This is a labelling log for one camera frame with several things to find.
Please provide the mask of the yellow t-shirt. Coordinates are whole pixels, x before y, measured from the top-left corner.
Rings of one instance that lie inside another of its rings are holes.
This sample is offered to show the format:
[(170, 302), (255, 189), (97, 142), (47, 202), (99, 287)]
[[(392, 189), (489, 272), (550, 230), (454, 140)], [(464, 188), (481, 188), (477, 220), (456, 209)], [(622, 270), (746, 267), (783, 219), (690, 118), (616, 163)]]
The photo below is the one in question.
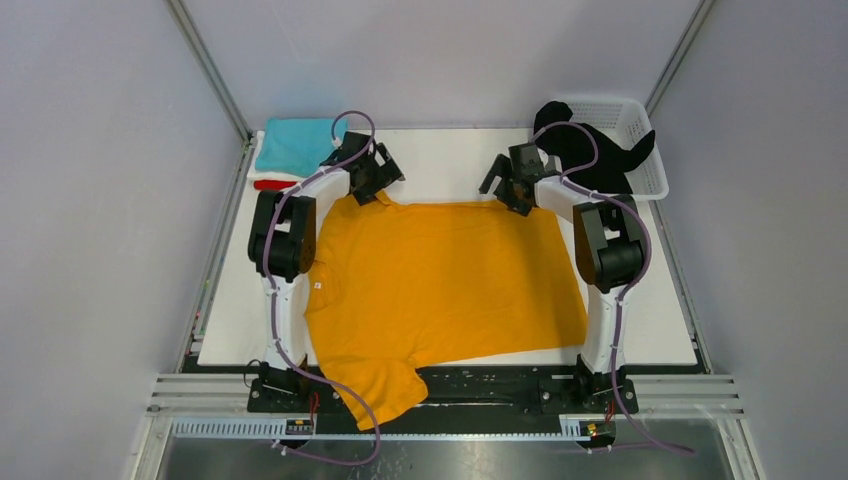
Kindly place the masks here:
[(437, 364), (581, 345), (587, 313), (557, 216), (496, 201), (337, 201), (305, 319), (318, 365), (360, 430), (428, 394)]

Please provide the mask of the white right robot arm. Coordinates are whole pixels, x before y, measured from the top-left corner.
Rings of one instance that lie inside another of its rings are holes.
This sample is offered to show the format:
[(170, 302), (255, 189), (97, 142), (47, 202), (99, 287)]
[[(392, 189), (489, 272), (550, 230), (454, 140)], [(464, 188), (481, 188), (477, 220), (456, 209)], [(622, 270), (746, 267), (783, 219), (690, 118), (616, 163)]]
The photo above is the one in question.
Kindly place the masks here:
[(628, 295), (646, 274), (652, 257), (633, 198), (589, 190), (547, 169), (533, 143), (514, 145), (508, 154), (497, 155), (479, 191), (493, 194), (523, 216), (538, 208), (572, 224), (573, 258), (588, 286), (588, 331), (568, 392), (583, 410), (601, 410), (622, 394)]

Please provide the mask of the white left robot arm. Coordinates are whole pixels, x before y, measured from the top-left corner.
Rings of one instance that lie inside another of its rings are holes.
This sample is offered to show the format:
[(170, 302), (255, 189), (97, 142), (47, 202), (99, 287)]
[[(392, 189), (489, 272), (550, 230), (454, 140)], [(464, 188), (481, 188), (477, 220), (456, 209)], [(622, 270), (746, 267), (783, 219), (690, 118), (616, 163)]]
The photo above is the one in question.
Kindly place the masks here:
[(387, 147), (373, 136), (348, 131), (315, 173), (284, 191), (259, 192), (248, 258), (255, 264), (267, 298), (268, 343), (259, 367), (256, 397), (270, 393), (288, 411), (309, 401), (305, 309), (308, 272), (317, 238), (331, 207), (340, 199), (363, 206), (404, 174)]

